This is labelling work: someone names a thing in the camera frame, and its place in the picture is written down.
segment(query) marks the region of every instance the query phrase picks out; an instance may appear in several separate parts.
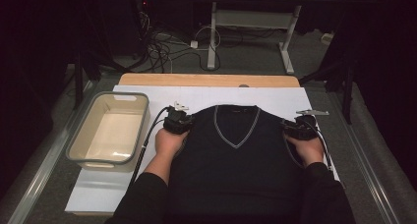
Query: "garment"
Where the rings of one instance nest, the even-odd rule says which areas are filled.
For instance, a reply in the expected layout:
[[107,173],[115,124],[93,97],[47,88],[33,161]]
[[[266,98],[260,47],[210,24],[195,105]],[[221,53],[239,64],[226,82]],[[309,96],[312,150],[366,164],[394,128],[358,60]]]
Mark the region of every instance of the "garment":
[[237,105],[212,106],[194,117],[171,166],[169,223],[298,216],[303,169],[284,142],[282,118]]
[[[308,166],[301,184],[300,224],[355,223],[342,185],[334,180],[324,163]],[[168,187],[163,180],[152,173],[143,173],[105,224],[163,223],[167,198]]]
[[169,190],[142,174],[106,223],[354,223],[326,165],[300,167],[281,118],[235,105],[194,116],[172,162]]

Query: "white paper sheet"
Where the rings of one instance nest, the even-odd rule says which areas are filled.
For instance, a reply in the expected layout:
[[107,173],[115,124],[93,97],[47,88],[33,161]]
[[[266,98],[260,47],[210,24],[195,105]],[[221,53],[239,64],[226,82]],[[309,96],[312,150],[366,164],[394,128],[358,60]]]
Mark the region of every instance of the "white paper sheet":
[[[294,121],[298,110],[311,109],[302,87],[207,87],[207,86],[142,86],[117,85],[113,91],[141,92],[149,98],[151,124],[157,113],[175,101],[188,106],[188,114],[216,104],[257,105],[264,111]],[[162,127],[158,124],[150,138],[139,174],[154,157],[154,135]],[[123,197],[132,173],[94,172],[82,170],[74,186],[65,211],[113,212]]]

